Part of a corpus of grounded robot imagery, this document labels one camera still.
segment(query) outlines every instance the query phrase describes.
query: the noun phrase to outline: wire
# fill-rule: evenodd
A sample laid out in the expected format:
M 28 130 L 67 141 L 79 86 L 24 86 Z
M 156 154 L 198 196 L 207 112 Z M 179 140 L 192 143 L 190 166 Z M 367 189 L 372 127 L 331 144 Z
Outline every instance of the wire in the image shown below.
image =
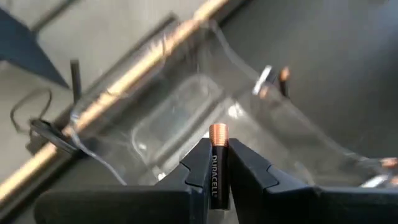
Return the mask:
M 36 117 L 37 119 L 42 119 L 43 116 L 46 114 L 46 112 L 49 110 L 51 102 L 52 102 L 52 91 L 49 88 L 40 88 L 40 89 L 36 89 L 31 91 L 30 93 L 28 93 L 25 97 L 23 97 L 22 99 L 20 99 L 10 110 L 10 120 L 12 125 L 14 126 L 15 130 L 17 131 L 17 133 L 20 134 L 27 134 L 29 135 L 29 137 L 31 138 L 33 136 L 33 132 L 31 129 L 24 129 L 22 128 L 22 126 L 16 121 L 15 119 L 15 113 L 18 109 L 20 109 L 22 106 L 24 106 L 26 103 L 30 102 L 31 100 L 39 97 L 40 95 L 43 94 L 48 94 L 48 100 L 45 104 L 45 106 L 43 107 L 43 109 L 41 110 L 41 112 L 39 113 L 39 115 Z

